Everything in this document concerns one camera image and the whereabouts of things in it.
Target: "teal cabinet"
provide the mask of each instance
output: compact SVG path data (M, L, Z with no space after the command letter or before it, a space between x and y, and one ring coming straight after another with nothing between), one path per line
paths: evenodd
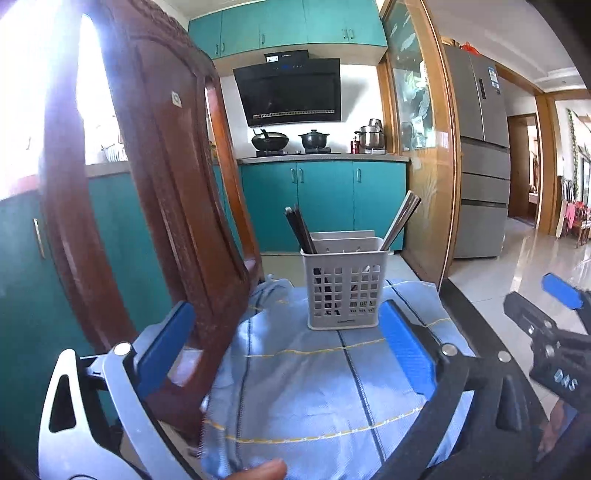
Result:
M297 252L285 207L298 201L295 162L242 167L242 188L261 252Z
M191 20L189 36L210 58L218 59L222 49L222 13L217 12Z
M303 0L309 43L386 47L375 0Z
M353 162L298 162L298 203L310 232L353 230Z
M303 0L309 43L349 43L349 0Z
M221 57L260 48L259 22L262 13L260 5L260 3L247 4L222 11Z
M302 0L271 0L261 8L261 48L308 43Z
M0 319L0 430L14 453L34 468L41 411L57 357L66 348L93 353L57 275L37 192L0 202Z
M189 22L211 58L285 45L354 43L387 47L375 0L267 0Z
M387 47L384 27L375 0L346 0L350 43Z
M355 170L355 230L375 230L384 237L406 195L406 164L353 162ZM404 231L392 250L402 250Z
M234 238L234 242L238 247L238 251L241 255L243 255L242 251L242 243L240 242L240 237L238 235L238 229L236 228L236 222L234 222L234 217L232 216L232 211L230 210L230 203L228 202L228 196L226 195L226 189L223 186L223 179L222 179L222 171L219 165L213 166L213 173L216 177L216 184L217 184L217 192L219 193L220 200L222 201L222 207L224 215L228 220L228 224L230 225L230 231L232 232L232 237Z
M96 224L123 303L137 331L161 322L172 299L129 173L89 180Z

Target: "black range hood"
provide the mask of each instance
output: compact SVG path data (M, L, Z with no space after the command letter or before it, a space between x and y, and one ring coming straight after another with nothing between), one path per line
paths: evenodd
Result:
M307 50L265 57L234 69L249 127L341 120L339 59L310 59Z

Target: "cabinet handle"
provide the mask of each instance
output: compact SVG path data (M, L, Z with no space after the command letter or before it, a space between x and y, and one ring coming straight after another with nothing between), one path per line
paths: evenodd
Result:
M37 245L39 246L39 253L41 258L45 260L45 248L43 247L43 241L41 240L41 232L39 231L39 220L33 219L33 225L35 226L35 235L37 236Z

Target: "doorway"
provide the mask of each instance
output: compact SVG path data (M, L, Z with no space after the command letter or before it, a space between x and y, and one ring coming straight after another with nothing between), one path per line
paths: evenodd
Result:
M509 217L535 227L540 198L540 142L534 113L507 117L511 176Z

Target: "blue gripper pad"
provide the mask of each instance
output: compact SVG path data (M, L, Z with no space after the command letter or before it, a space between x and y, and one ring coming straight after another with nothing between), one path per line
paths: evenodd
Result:
M195 310L186 302L178 302L166 318L144 329L134 342L137 384L135 391L145 398L160 388L168 371L195 326Z
M583 300L578 290L553 273L544 275L542 288L569 310L577 310L583 307Z
M410 323L392 300L379 307L379 328L408 383L430 400L437 388L435 349L439 348L431 330Z

